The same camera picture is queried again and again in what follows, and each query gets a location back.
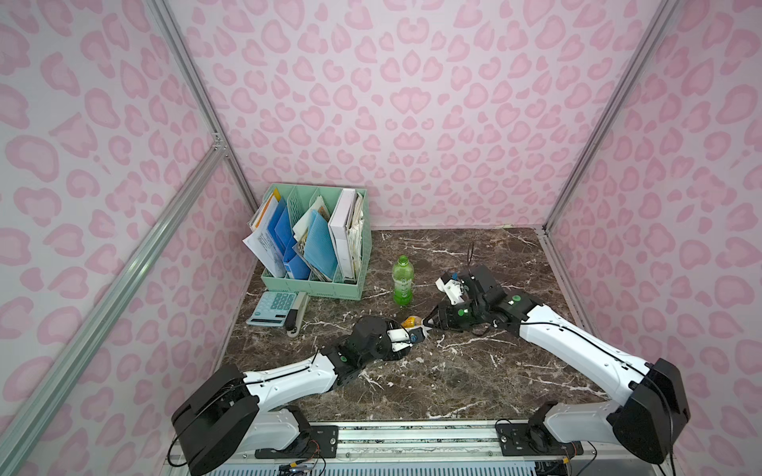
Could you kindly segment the pink drink bottle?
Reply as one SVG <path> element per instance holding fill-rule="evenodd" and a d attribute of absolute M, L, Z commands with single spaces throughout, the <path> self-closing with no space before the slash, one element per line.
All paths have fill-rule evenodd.
<path fill-rule="evenodd" d="M 411 315 L 408 317 L 408 319 L 405 319 L 402 322 L 402 327 L 408 331 L 408 333 L 422 333 L 426 334 L 426 329 L 424 327 L 423 319 L 422 317 L 417 317 L 416 315 Z"/>

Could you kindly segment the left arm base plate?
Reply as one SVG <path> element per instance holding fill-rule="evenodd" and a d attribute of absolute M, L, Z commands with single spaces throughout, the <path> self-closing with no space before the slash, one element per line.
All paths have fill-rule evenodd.
<path fill-rule="evenodd" d="M 325 459 L 337 456 L 339 443 L 339 428 L 337 426 L 311 426 L 301 430 L 296 439 L 285 449 L 258 449 L 256 459 L 306 459 L 311 456 L 321 456 Z"/>

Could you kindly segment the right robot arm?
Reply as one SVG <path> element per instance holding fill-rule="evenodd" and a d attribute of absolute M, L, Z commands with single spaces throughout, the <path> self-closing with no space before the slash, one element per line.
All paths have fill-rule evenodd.
<path fill-rule="evenodd" d="M 619 444 L 635 457 L 660 465 L 691 419 L 680 370 L 660 358 L 630 355 L 563 319 L 540 299 L 500 286 L 479 265 L 462 274 L 441 275 L 444 299 L 427 315 L 426 327 L 467 331 L 487 324 L 535 344 L 599 386 L 597 404 L 543 404 L 527 420 L 527 446 L 547 454 L 572 442 Z"/>

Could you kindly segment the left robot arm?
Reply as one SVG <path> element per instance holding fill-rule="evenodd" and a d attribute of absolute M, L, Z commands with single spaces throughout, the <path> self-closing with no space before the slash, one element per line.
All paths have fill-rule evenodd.
<path fill-rule="evenodd" d="M 265 371 L 219 367 L 172 416 L 183 466 L 206 475 L 240 453 L 330 458 L 337 429 L 312 426 L 295 402 L 342 388 L 373 363 L 402 360 L 426 338 L 424 327 L 369 315 L 302 361 Z"/>

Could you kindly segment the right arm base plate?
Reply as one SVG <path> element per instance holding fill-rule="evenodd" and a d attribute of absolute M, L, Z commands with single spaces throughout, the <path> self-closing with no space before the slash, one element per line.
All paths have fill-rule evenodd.
<path fill-rule="evenodd" d="M 573 459 L 585 454 L 579 441 L 559 442 L 543 426 L 502 418 L 494 424 L 503 456 L 558 456 Z"/>

